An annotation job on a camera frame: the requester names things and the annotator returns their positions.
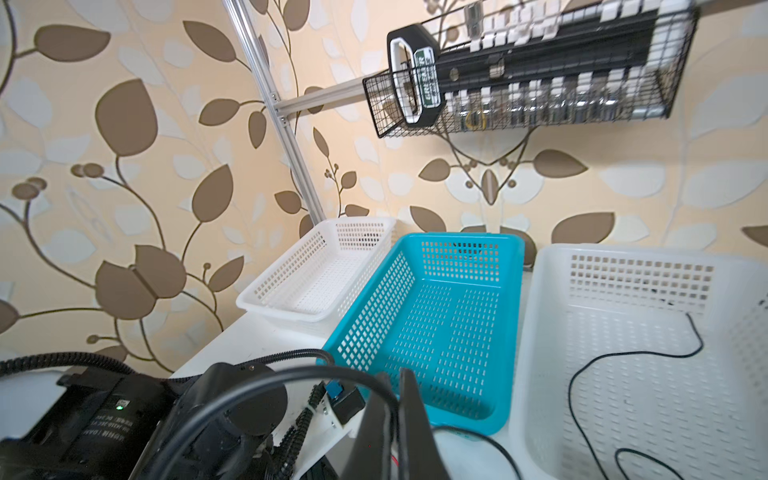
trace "white table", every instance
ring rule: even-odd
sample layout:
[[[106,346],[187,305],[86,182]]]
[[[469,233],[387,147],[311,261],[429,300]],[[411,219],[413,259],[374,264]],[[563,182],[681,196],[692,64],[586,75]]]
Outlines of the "white table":
[[[522,292],[520,299],[520,316],[518,321],[518,345],[523,319],[525,318],[525,304],[528,299],[528,291],[531,286],[532,273],[523,273]],[[246,313],[235,323],[230,325],[223,333],[206,345],[200,352],[192,357],[173,377],[192,376],[204,372],[209,366],[217,362],[237,364],[271,353],[285,352],[293,349],[322,348],[326,339],[315,336],[288,332],[273,326],[255,313]],[[285,369],[291,366],[311,365],[315,359],[295,359],[271,365],[274,369]],[[304,408],[310,395],[310,390],[316,382],[295,382],[288,389],[288,410],[283,421],[275,429],[275,443],[278,443],[285,431],[293,423],[293,420]],[[320,460],[339,440],[347,435],[356,435],[362,412],[355,415],[345,426],[339,424],[330,407],[323,408],[324,402],[317,409],[310,429],[307,432],[304,446],[296,460],[296,474],[299,478],[307,469]],[[505,425],[494,438],[507,450],[510,448],[507,434],[509,425]],[[438,444],[442,457],[452,473],[452,480],[461,478],[478,477],[478,470],[488,468],[493,472],[506,472],[509,467],[501,456],[485,443],[470,442],[455,435],[442,433],[438,437]]]

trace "wall-mounted wire rack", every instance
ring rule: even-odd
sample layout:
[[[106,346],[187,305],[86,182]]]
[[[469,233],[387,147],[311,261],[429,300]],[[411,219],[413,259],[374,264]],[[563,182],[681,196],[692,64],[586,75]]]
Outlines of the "wall-mounted wire rack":
[[[538,30],[533,9],[523,31],[529,38],[520,42],[515,19],[525,20],[524,6],[482,16],[479,34],[471,12],[446,12],[465,16],[453,28],[467,41],[446,48],[447,28],[433,28],[444,46],[433,62],[407,61],[365,78],[379,137],[669,117],[697,8],[685,0],[608,0],[539,16]],[[419,108],[425,88],[439,89],[441,110],[431,125],[409,124],[403,105],[406,113]]]

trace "wallpaper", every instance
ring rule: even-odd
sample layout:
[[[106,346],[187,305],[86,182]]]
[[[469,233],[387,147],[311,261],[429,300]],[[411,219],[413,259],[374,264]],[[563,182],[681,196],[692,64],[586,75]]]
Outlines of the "wallpaper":
[[[5,0],[0,65],[2,356],[99,351],[167,375],[299,238],[226,11]]]
[[[466,2],[251,3],[291,98],[386,69],[389,31]],[[448,23],[426,27],[441,45],[465,40]],[[397,217],[402,233],[513,233],[528,265],[559,242],[768,260],[767,48],[767,3],[703,18],[668,120],[378,139],[358,102],[301,112],[296,136],[329,217]]]

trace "cable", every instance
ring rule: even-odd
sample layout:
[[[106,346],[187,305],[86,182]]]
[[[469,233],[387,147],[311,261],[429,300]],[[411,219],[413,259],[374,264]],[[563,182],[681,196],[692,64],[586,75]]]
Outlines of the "cable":
[[[259,376],[220,394],[205,406],[195,412],[186,423],[180,425],[165,446],[157,452],[149,466],[144,470],[145,475],[139,478],[165,480],[179,458],[182,451],[195,439],[210,420],[232,409],[243,400],[265,393],[288,382],[307,379],[345,379],[371,389],[380,396],[389,407],[390,415],[396,419],[398,412],[397,397],[375,377],[358,370],[339,366],[301,366],[293,369],[280,370],[267,376]]]
[[[306,402],[307,405],[316,409],[325,394],[325,383],[318,383],[312,388],[310,398]],[[314,416],[314,411],[310,410],[309,407],[304,407],[304,410],[296,418],[296,426],[290,426],[288,432],[283,437],[283,441],[280,443],[280,447],[278,447],[276,463],[280,470],[277,472],[276,477],[279,480],[288,480],[293,476],[293,467],[296,464],[296,459],[299,458],[299,452],[301,452],[301,447],[304,445],[306,433],[310,429],[310,423]]]
[[[99,353],[57,352],[22,356],[0,362],[0,377],[55,366],[93,366],[125,375],[136,373],[130,366],[122,363],[120,360]]]
[[[594,462],[598,464],[598,468],[600,469],[600,473],[603,474],[603,478],[605,480],[610,480],[608,478],[608,475],[605,473],[605,470],[603,470],[603,465],[600,463],[600,460],[598,459],[598,455],[594,452],[594,449],[592,448],[592,444],[589,442],[589,439],[587,438],[587,434],[584,433],[584,429],[579,425],[578,420],[576,419],[576,415],[574,414],[574,407],[571,403],[571,390],[573,389],[574,383],[576,382],[576,378],[583,373],[586,369],[588,369],[593,363],[597,362],[598,360],[606,359],[610,356],[627,356],[627,355],[653,355],[653,356],[662,356],[669,359],[687,359],[690,358],[696,354],[698,354],[701,350],[704,348],[704,341],[701,339],[701,335],[699,335],[699,331],[696,329],[696,325],[694,324],[694,319],[691,318],[690,313],[685,314],[686,317],[688,317],[688,322],[690,322],[690,328],[693,329],[694,333],[696,334],[696,337],[699,339],[699,348],[695,349],[691,353],[686,353],[684,355],[674,355],[672,353],[661,353],[661,352],[648,352],[646,350],[639,350],[636,352],[619,352],[619,353],[606,353],[604,355],[596,356],[592,360],[590,360],[587,365],[581,367],[578,372],[576,372],[571,377],[571,382],[568,383],[568,410],[571,412],[571,418],[574,420],[574,423],[576,424],[576,428],[579,432],[581,432],[581,436],[584,437],[584,441],[587,443],[587,447],[589,448],[589,452],[592,454],[592,458],[594,458]],[[680,480],[684,480],[683,477],[677,473],[677,470],[670,467],[666,463],[662,462],[658,458],[654,458],[646,453],[639,452],[634,449],[618,449],[614,453],[614,459],[616,461],[616,465],[618,465],[619,470],[621,471],[621,474],[624,476],[625,480],[630,480],[627,476],[627,473],[624,471],[624,469],[621,467],[621,463],[619,462],[619,454],[627,452],[627,453],[634,453],[635,455],[639,455],[643,458],[647,458],[648,460],[651,460],[652,462],[656,462],[658,465],[661,465],[662,467],[666,468],[670,472],[672,472],[675,476],[677,476]]]
[[[509,455],[509,452],[507,452],[507,449],[505,449],[501,443],[496,442],[491,437],[488,437],[481,433],[473,432],[472,430],[462,429],[460,427],[454,427],[451,425],[440,425],[440,426],[432,427],[433,432],[439,432],[441,430],[445,430],[447,432],[462,433],[464,435],[469,435],[469,436],[475,437],[476,439],[485,440],[486,442],[490,443],[491,445],[493,445],[495,449],[499,450],[499,452],[504,456],[504,458],[507,459],[507,462],[509,462],[509,465],[512,465],[512,470],[515,470],[515,475],[518,476],[518,480],[523,480],[523,476],[520,475],[520,470],[518,469],[518,464],[515,463],[515,460],[512,458],[512,455]]]
[[[248,360],[247,362],[238,363],[235,365],[236,367],[239,367],[241,370],[245,370],[249,366],[260,363],[262,365],[269,365],[270,363],[275,362],[282,362],[284,360],[291,360],[291,359],[300,359],[300,358],[316,358],[324,360],[326,365],[335,365],[336,362],[333,360],[333,355],[326,352],[322,349],[298,349],[298,350],[289,350],[288,352],[281,352],[281,353],[273,353],[271,355],[265,355],[260,356],[257,359]],[[189,380],[194,380],[200,378],[199,375],[192,375],[192,376],[185,376],[178,379],[168,379],[171,382],[177,382],[177,383],[184,383]]]

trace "blue connector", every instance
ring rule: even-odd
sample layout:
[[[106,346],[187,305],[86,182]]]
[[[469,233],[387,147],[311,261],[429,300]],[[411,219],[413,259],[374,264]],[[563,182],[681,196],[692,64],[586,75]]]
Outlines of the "blue connector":
[[[344,388],[341,386],[338,380],[331,380],[326,384],[326,392],[328,392],[328,398],[335,400],[339,398]]]

